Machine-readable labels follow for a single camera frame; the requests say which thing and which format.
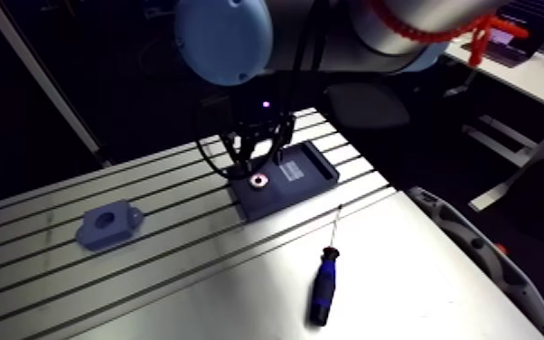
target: black tray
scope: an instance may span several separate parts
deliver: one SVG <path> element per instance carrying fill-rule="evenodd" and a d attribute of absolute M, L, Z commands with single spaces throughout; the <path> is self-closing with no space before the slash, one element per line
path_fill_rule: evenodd
<path fill-rule="evenodd" d="M 228 168 L 236 174 L 238 166 Z M 247 221 L 255 221 L 333 188 L 340 174 L 310 141 L 283 150 L 280 165 L 267 162 L 259 171 L 265 187 L 253 188 L 249 179 L 230 181 Z"/>

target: dark background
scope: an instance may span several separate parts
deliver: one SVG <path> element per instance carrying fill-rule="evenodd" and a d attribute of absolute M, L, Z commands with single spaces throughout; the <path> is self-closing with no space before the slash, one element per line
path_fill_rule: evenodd
<path fill-rule="evenodd" d="M 178 57 L 172 14 L 146 18 L 144 8 L 157 2 L 5 0 L 5 5 L 113 161 L 192 140 L 187 127 L 193 103 L 219 89 L 198 79 Z M 530 192 L 483 213 L 470 210 L 468 201 L 506 179 L 516 166 L 460 132 L 463 123 L 485 112 L 540 141 L 544 106 L 484 76 L 466 94 L 442 99 L 467 72 L 444 60 L 418 74 L 385 79 L 306 76 L 296 105 L 312 106 L 313 89 L 329 83 L 390 85 L 408 108 L 408 127 L 377 133 L 338 128 L 399 189 L 425 187 L 504 244 L 544 295 L 544 240 L 524 232 L 519 209 L 514 209 L 542 206 L 539 197 Z M 268 86 L 274 89 L 278 83 L 271 80 Z M 212 132 L 212 127 L 203 129 Z M 0 199 L 98 168 L 0 33 Z"/>

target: metal pole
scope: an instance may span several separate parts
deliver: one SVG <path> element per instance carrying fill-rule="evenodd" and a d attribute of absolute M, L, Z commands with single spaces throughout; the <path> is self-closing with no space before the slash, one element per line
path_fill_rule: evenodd
<path fill-rule="evenodd" d="M 13 22 L 6 15 L 5 10 L 0 6 L 0 31 L 5 36 L 8 43 L 13 47 L 13 50 L 27 70 L 36 79 L 44 93 L 49 97 L 52 104 L 59 110 L 65 121 L 70 124 L 70 127 L 78 138 L 84 143 L 87 149 L 93 154 L 94 157 L 104 167 L 110 166 L 107 159 L 102 159 L 99 154 L 101 147 L 99 146 L 96 138 L 90 133 L 88 128 L 82 123 L 79 117 L 76 115 L 72 107 L 68 104 L 66 99 L 59 93 L 51 78 L 49 78 L 46 71 L 42 68 L 36 57 L 33 55 L 30 47 L 23 40 L 22 36 L 14 28 Z"/>

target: aluminum table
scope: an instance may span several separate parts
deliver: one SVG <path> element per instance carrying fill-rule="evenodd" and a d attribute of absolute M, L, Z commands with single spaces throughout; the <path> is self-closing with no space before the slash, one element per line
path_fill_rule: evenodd
<path fill-rule="evenodd" d="M 340 182 L 256 222 L 194 143 L 0 201 L 0 339 L 543 338 L 320 114 L 296 115 L 293 142 Z M 144 212 L 137 235 L 82 249 L 81 215 L 119 199 Z M 340 203 L 336 296 L 316 329 L 308 293 Z"/>

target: red object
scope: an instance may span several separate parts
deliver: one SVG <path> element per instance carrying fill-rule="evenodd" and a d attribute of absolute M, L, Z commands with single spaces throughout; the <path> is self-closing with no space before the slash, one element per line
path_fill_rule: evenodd
<path fill-rule="evenodd" d="M 494 13 L 486 14 L 480 18 L 474 19 L 469 24 L 465 24 L 452 31 L 429 33 L 420 31 L 417 28 L 400 21 L 400 19 L 390 11 L 383 0 L 370 0 L 369 4 L 371 9 L 373 9 L 373 12 L 375 12 L 381 21 L 392 29 L 392 31 L 418 43 L 448 42 L 466 32 L 474 31 L 470 60 L 468 61 L 470 66 L 473 67 L 478 66 L 483 60 L 483 53 L 487 48 L 492 27 L 510 33 L 518 38 L 527 38 L 530 35 L 527 30 L 501 20 L 496 17 Z"/>
<path fill-rule="evenodd" d="M 497 248 L 502 254 L 508 255 L 508 250 L 500 243 L 495 243 L 495 248 Z"/>

